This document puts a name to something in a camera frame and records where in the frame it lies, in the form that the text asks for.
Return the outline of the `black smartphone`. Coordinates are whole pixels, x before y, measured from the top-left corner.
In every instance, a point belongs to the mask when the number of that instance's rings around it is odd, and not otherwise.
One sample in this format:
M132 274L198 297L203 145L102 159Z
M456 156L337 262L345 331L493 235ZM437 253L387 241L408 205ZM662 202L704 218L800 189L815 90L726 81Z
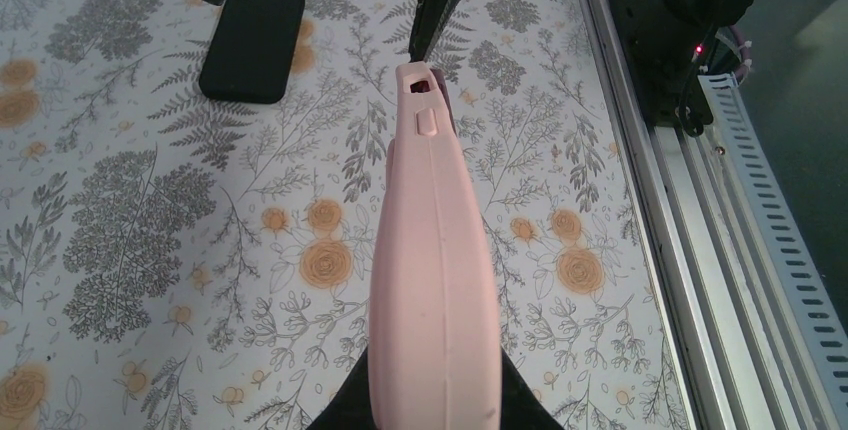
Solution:
M297 47L305 0L227 0L199 75L211 100L280 101Z

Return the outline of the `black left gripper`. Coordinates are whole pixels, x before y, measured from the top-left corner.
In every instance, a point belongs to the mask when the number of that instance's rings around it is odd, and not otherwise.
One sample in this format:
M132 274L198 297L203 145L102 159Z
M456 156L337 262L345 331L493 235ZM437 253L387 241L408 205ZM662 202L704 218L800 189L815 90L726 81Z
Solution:
M310 429L560 429L533 395L505 351L501 370L483 371L483 383L463 396L445 393L440 366L389 371L367 349Z

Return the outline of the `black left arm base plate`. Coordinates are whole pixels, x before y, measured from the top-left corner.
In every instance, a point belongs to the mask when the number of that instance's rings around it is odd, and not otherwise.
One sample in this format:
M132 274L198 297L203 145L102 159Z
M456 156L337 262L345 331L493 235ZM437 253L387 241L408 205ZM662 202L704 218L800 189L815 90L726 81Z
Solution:
M715 33L676 0L608 0L643 120L697 137L713 123L698 81Z

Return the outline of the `pink phone case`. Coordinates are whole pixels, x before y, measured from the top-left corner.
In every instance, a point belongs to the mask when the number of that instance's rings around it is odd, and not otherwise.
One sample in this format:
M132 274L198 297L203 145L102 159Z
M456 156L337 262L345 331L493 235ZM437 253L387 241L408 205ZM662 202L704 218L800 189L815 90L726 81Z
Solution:
M445 372L463 396L501 370L499 307L479 205L450 108L423 62L400 65L370 288L372 360Z

